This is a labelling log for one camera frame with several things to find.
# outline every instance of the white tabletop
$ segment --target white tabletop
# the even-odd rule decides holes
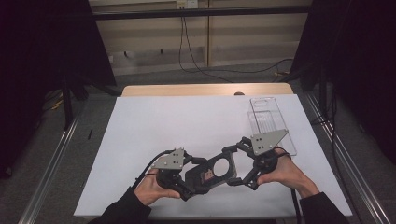
[[[195,157],[212,158],[223,147],[252,135],[249,99],[263,96],[159,96],[118,98],[85,189],[77,217],[98,217],[132,186],[149,161],[164,150],[184,147]],[[337,184],[297,95],[273,95],[297,150],[294,162],[346,215],[347,201]],[[253,160],[234,153],[238,176]],[[187,202],[160,199],[149,218],[215,219],[294,217],[290,189],[271,183],[257,190],[226,184]]]

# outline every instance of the electrical outlet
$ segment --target electrical outlet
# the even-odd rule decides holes
[[[187,8],[198,8],[198,0],[187,0]]]
[[[176,0],[176,9],[187,8],[187,0]]]

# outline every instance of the person's right hand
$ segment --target person's right hand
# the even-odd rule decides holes
[[[283,152],[281,148],[276,149],[278,154]],[[319,193],[315,183],[294,164],[289,156],[280,157],[275,170],[259,176],[257,180],[259,185],[270,182],[279,182],[286,187],[296,189],[302,198]]]

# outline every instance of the hand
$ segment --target hand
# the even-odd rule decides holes
[[[280,154],[282,152],[284,152],[283,149],[276,149],[276,153]],[[279,182],[286,187],[296,189],[302,198],[319,193],[315,183],[288,156],[280,157],[275,170],[269,174],[259,176],[257,180],[259,185],[270,182]]]
[[[134,194],[137,196],[139,201],[149,206],[155,203],[160,198],[180,198],[180,194],[171,189],[163,189],[157,183],[156,174],[158,169],[151,169],[143,179],[143,181],[134,190]]]

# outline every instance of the gray carpet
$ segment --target gray carpet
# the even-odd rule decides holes
[[[270,64],[236,65],[227,66],[227,69],[258,70]],[[289,71],[291,62],[285,62],[278,66],[279,71]],[[267,72],[256,74],[239,74],[226,72],[211,72],[210,74],[227,78],[232,82],[272,82],[277,79],[274,76],[276,68]],[[122,90],[127,85],[145,84],[182,84],[182,83],[223,83],[224,80],[202,75],[200,73],[186,73],[184,71],[169,71],[161,73],[141,74],[117,77]],[[307,102],[305,94],[300,89],[299,81],[290,83],[302,102],[304,110],[310,120],[316,116]],[[88,178],[92,163],[101,144],[102,137],[110,118],[115,98],[103,94],[95,88],[87,88],[90,98],[83,106],[83,112],[74,136],[64,154],[56,176],[51,182],[47,197],[41,207],[35,223],[86,223],[82,218],[73,217],[79,196]],[[376,197],[385,208],[389,219],[396,222],[396,168],[379,150],[375,140],[363,133],[359,122],[344,105],[342,99],[338,100],[338,112],[336,116],[337,132],[341,136],[346,148],[357,163],[362,175],[373,189]],[[74,108],[78,108],[80,102],[74,101]],[[57,147],[61,138],[64,125],[64,114],[61,108],[56,111],[48,111],[44,114],[40,126],[37,128],[29,146],[24,150],[18,162],[14,166],[14,175],[8,180],[0,180],[0,223],[17,223],[21,214],[35,191],[40,177],[48,165],[53,150]],[[328,137],[319,125],[313,126],[315,134],[321,143],[328,161],[337,174],[334,159],[331,152],[331,144]],[[351,198],[361,217],[362,223],[375,223],[373,217],[361,199],[345,168],[340,164],[342,175],[346,180]],[[350,223],[359,223],[357,216],[349,217]],[[251,221],[234,220],[205,223],[252,223]]]

